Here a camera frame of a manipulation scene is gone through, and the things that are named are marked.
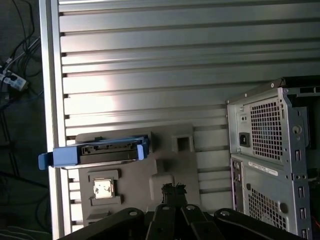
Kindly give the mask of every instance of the cable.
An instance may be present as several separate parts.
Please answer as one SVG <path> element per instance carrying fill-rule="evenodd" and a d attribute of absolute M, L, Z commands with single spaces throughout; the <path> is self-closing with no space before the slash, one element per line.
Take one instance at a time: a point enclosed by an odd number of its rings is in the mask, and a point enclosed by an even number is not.
<path fill-rule="evenodd" d="M 15 176 L 15 175 L 13 175 L 11 173 L 7 173 L 7 172 L 4 172 L 4 171 L 0 171 L 0 176 L 4 176 L 4 177 L 12 178 L 12 179 L 15 179 L 15 180 L 19 180 L 21 182 L 25 182 L 27 184 L 32 184 L 32 185 L 35 185 L 35 186 L 38 186 L 38 187 L 41 187 L 41 188 L 45 188 L 45 189 L 48 188 L 46 185 L 44 185 L 42 183 L 31 181 L 31 180 L 25 179 L 23 177 Z"/>
<path fill-rule="evenodd" d="M 6 235 L 6 234 L 2 234 L 2 233 L 0 233 L 0 236 L 7 237 L 7 238 L 12 238 L 12 239 L 28 240 L 28 239 L 25 239 L 25 238 L 22 238 L 22 237 L 11 236 L 11 235 Z"/>
<path fill-rule="evenodd" d="M 47 198 L 49 194 L 46 193 L 43 198 L 39 201 L 39 203 L 36 205 L 36 208 L 35 208 L 35 213 L 34 213 L 34 216 L 35 216 L 35 220 L 36 222 L 38 223 L 38 225 L 44 230 L 46 231 L 47 233 L 50 233 L 51 231 L 48 230 L 44 225 L 42 225 L 40 219 L 39 219 L 39 215 L 38 215 L 38 212 L 39 212 L 39 209 L 40 209 L 40 205 L 41 203 Z"/>
<path fill-rule="evenodd" d="M 14 6 L 15 6 L 16 11 L 18 12 L 18 15 L 19 15 L 19 18 L 20 18 L 20 21 L 21 21 L 21 25 L 22 25 L 22 29 L 23 29 L 23 35 L 24 35 L 24 40 L 27 41 L 26 28 L 25 28 L 25 24 L 24 24 L 24 21 L 23 21 L 23 19 L 22 19 L 21 13 L 20 13 L 19 8 L 18 8 L 18 6 L 17 6 L 17 4 L 16 4 L 16 1 L 15 1 L 15 0 L 12 0 L 12 2 L 13 2 L 13 4 L 14 4 Z"/>
<path fill-rule="evenodd" d="M 0 231 L 5 231 L 5 232 L 11 233 L 11 234 L 23 235 L 23 236 L 27 236 L 27 237 L 31 238 L 32 240 L 36 240 L 36 239 L 34 239 L 32 236 L 30 236 L 30 235 L 28 235 L 28 234 L 26 234 L 26 233 L 9 231 L 9 230 L 6 230 L 6 229 L 0 229 Z"/>
<path fill-rule="evenodd" d="M 23 47 L 24 51 L 27 52 L 27 41 L 30 40 L 30 38 L 32 37 L 32 35 L 35 33 L 35 21 L 34 21 L 34 13 L 33 13 L 33 8 L 32 8 L 32 5 L 30 2 L 26 1 L 26 0 L 20 0 L 24 3 L 26 3 L 28 5 L 28 8 L 29 8 L 29 15 L 30 15 L 30 20 L 31 20 L 31 26 L 32 26 L 32 30 L 31 30 L 31 33 L 27 36 L 26 35 L 26 28 L 25 28 L 25 25 L 24 25 L 24 21 L 22 19 L 22 16 L 21 16 L 21 12 L 15 2 L 15 0 L 12 0 L 14 6 L 15 6 L 15 9 L 17 10 L 17 13 L 19 15 L 19 18 L 20 18 L 20 21 L 21 21 L 21 25 L 22 25 L 22 29 L 23 29 L 23 35 L 24 35 L 24 39 L 15 47 L 15 49 L 13 50 L 13 53 L 11 54 L 10 58 L 13 59 L 15 58 L 15 55 L 16 55 L 16 52 L 17 50 L 19 49 L 20 46 Z"/>
<path fill-rule="evenodd" d="M 31 49 L 33 47 L 33 45 L 35 45 L 37 43 L 37 41 L 40 40 L 40 37 L 38 37 L 36 40 L 33 41 L 33 43 L 31 43 L 31 45 L 27 48 L 27 50 Z M 15 59 L 13 59 L 4 69 L 4 71 L 6 71 L 15 61 L 17 61 L 18 59 L 20 59 L 24 54 L 27 54 L 27 51 L 24 51 L 23 53 L 21 53 L 19 56 L 17 56 Z"/>
<path fill-rule="evenodd" d="M 317 219 L 314 216 L 311 216 L 311 218 L 314 220 L 314 223 L 318 226 L 320 230 L 320 223 L 318 223 Z"/>
<path fill-rule="evenodd" d="M 38 234 L 50 234 L 50 233 L 48 233 L 46 231 L 31 230 L 31 229 L 26 229 L 26 228 L 19 227 L 19 226 L 8 226 L 8 228 L 20 229 L 20 230 L 24 230 L 24 231 L 27 231 L 27 232 L 38 233 Z"/>

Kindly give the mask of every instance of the power strip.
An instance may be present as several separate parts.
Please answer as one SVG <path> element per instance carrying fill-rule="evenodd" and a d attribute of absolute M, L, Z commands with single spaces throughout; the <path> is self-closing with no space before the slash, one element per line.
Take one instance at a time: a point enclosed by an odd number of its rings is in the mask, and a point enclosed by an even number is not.
<path fill-rule="evenodd" d="M 28 86 L 28 82 L 26 80 L 9 70 L 4 70 L 0 65 L 0 81 L 3 80 L 4 83 L 10 85 L 14 89 L 17 89 L 18 91 L 23 91 Z"/>

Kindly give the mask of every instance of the metal slotted panel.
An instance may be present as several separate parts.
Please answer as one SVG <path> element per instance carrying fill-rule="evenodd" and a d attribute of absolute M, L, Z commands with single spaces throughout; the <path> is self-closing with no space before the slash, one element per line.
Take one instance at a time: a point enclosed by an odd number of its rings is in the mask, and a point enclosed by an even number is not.
<path fill-rule="evenodd" d="M 210 213 L 232 207 L 225 101 L 320 74 L 315 1 L 40 2 L 49 150 L 80 133 L 192 123 Z M 56 239 L 83 226 L 79 174 L 49 172 Z"/>

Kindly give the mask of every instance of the computer case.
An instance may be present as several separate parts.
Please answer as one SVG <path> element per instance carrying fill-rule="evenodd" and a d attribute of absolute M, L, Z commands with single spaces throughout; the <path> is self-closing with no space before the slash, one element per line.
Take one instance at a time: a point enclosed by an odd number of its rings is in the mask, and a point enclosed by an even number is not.
<path fill-rule="evenodd" d="M 318 97 L 320 77 L 303 76 L 227 101 L 234 209 L 305 239 L 312 239 L 307 151 L 316 149 Z"/>

